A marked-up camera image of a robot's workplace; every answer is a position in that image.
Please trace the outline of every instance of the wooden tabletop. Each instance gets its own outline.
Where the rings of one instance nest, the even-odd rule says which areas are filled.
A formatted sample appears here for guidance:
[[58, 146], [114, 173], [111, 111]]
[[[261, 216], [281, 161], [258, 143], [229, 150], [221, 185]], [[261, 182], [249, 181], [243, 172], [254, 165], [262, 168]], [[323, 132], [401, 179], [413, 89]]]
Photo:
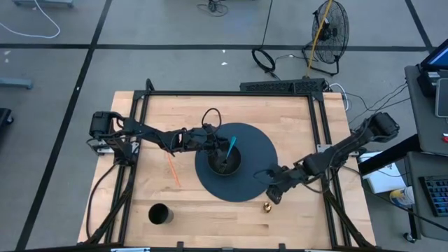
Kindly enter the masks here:
[[[129, 116], [132, 95], [133, 92], [116, 92], [111, 110]], [[338, 93], [325, 93], [324, 97], [332, 142], [337, 143], [349, 135], [344, 105]], [[276, 148], [279, 165], [292, 167], [293, 162], [315, 152], [304, 97], [150, 96], [145, 123], [162, 131], [200, 127], [204, 112], [211, 107], [219, 109], [223, 123], [247, 123], [262, 130]], [[315, 103], [315, 107], [324, 143], [319, 105]], [[210, 113], [207, 122], [217, 125], [218, 117]], [[270, 213], [264, 213], [263, 203], [269, 201], [265, 193], [247, 202], [225, 202], [207, 192], [196, 175], [194, 153], [178, 153], [171, 158], [179, 187], [163, 150], [143, 141], [140, 151], [126, 246], [173, 247], [184, 242], [185, 247], [202, 248], [275, 249], [279, 243], [285, 243], [288, 249], [331, 248], [322, 195], [299, 185], [283, 194], [279, 205], [272, 204]], [[99, 157], [92, 185], [112, 165], [112, 160], [112, 155]], [[352, 159], [347, 166], [358, 168]], [[95, 231], [110, 210], [117, 171], [101, 182], [93, 197], [90, 232]], [[347, 215], [365, 238], [375, 244], [359, 176], [341, 169], [339, 180]], [[311, 187], [320, 189], [320, 182]], [[149, 208], [160, 202], [174, 212], [170, 224], [154, 225], [148, 219]], [[339, 227], [339, 219], [335, 213], [334, 216]], [[115, 221], [120, 223], [121, 213]], [[119, 226], [115, 225], [113, 240], [117, 239]], [[337, 238], [342, 245], [340, 229]], [[86, 240], [85, 218], [78, 240]]]

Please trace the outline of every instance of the fan grille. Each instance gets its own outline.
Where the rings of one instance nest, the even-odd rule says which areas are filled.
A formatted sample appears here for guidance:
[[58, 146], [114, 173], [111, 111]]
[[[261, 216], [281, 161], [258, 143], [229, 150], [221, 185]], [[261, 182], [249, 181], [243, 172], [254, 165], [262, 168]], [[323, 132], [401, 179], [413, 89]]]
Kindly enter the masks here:
[[[328, 1], [323, 3], [315, 12], [312, 38], [314, 39], [319, 25], [325, 14]], [[328, 24], [324, 24], [316, 43], [315, 54], [319, 60], [327, 64], [335, 63], [343, 56], [349, 42], [349, 19], [342, 4], [333, 1], [326, 17]]]

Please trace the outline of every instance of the black circular platform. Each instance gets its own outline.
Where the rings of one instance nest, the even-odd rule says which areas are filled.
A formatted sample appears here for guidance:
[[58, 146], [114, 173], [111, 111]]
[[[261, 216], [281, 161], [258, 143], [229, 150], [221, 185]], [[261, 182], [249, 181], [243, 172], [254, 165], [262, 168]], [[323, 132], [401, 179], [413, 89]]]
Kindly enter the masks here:
[[[237, 138], [234, 146], [241, 153], [240, 168], [234, 174], [220, 176], [210, 168], [207, 153], [198, 151], [195, 166], [202, 185], [212, 195], [229, 202], [243, 202], [262, 194], [267, 185], [255, 179], [253, 174], [277, 164], [277, 153], [270, 139], [261, 130], [244, 123], [221, 125], [217, 135]], [[257, 178], [270, 181], [265, 173], [258, 174]]]

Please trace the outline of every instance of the black mug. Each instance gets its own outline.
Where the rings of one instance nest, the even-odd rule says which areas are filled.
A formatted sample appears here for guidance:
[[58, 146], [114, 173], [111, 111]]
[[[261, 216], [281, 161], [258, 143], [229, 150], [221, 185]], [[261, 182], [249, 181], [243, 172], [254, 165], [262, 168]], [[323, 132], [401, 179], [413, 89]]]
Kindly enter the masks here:
[[168, 224], [174, 218], [174, 213], [165, 204], [157, 203], [153, 205], [148, 212], [149, 221], [159, 225]]

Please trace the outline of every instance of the gold nut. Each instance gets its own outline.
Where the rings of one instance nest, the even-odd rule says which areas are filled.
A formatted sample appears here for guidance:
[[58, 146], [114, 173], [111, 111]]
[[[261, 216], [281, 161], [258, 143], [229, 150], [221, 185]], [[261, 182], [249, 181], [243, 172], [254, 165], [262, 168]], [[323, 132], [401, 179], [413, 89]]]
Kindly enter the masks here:
[[265, 210], [265, 213], [269, 213], [272, 210], [272, 205], [269, 202], [265, 202], [263, 204], [263, 210]]

